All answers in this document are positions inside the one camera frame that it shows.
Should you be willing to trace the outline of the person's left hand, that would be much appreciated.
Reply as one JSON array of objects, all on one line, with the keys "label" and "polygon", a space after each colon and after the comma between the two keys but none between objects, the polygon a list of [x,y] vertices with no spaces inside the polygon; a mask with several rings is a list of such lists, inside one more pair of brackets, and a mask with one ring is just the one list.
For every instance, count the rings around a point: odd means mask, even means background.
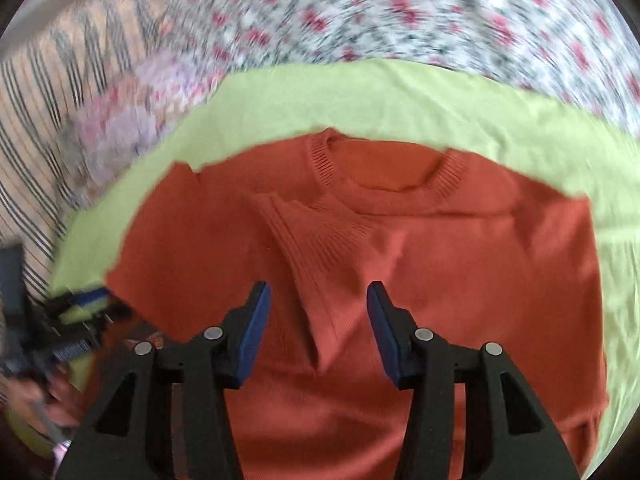
[{"label": "person's left hand", "polygon": [[62,428],[77,428],[84,410],[82,393],[70,382],[70,368],[60,366],[46,388],[27,378],[11,378],[6,383],[6,404],[40,434],[46,421]]}]

